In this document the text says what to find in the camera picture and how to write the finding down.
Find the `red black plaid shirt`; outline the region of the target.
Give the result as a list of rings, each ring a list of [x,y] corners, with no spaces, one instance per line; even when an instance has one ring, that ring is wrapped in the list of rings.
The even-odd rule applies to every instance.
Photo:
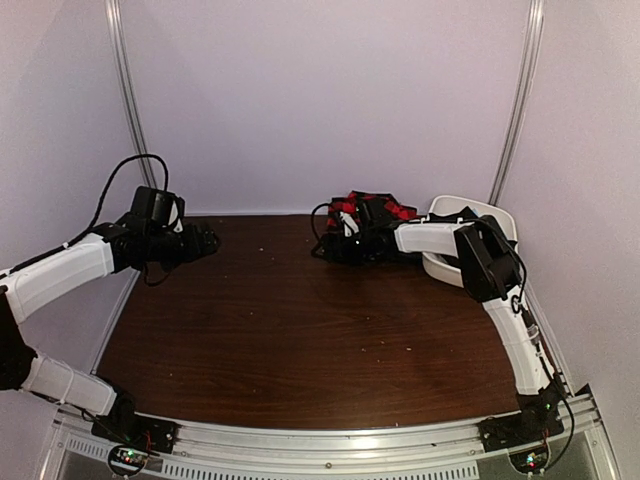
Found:
[[[359,234],[418,218],[415,207],[401,204],[390,193],[351,191],[346,197],[334,197],[329,202],[326,223],[328,233],[344,234],[338,216],[340,211],[352,215],[359,226]]]

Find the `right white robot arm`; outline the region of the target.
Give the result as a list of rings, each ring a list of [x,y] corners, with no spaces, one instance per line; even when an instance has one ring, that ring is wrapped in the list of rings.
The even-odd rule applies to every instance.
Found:
[[[464,290],[491,318],[513,369],[521,410],[513,433],[530,442],[550,426],[562,385],[526,307],[524,262],[494,216],[470,208],[421,216],[390,194],[358,191],[323,207],[326,230],[314,235],[315,258],[364,265],[430,252],[456,259]]]

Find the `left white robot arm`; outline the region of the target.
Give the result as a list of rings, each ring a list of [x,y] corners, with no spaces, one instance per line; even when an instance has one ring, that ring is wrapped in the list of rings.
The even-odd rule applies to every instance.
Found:
[[[130,210],[116,222],[89,227],[79,239],[1,273],[1,388],[31,392],[105,416],[106,429],[123,444],[144,433],[138,415],[117,405],[120,393],[106,381],[29,346],[19,330],[33,313],[94,280],[157,264],[169,274],[217,252],[207,226],[184,219],[184,200],[140,186]]]

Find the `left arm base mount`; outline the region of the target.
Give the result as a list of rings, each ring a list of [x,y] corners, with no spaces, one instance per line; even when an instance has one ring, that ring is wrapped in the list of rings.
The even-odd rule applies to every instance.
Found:
[[[140,415],[128,407],[114,407],[106,416],[87,417],[94,436],[146,452],[173,452],[178,430],[174,421]]]

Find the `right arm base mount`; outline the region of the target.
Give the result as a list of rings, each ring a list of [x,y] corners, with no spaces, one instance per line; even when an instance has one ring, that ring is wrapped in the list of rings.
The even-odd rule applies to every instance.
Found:
[[[543,401],[531,404],[519,412],[502,417],[489,417],[478,424],[485,452],[510,449],[542,442],[549,436],[564,432],[558,404]]]

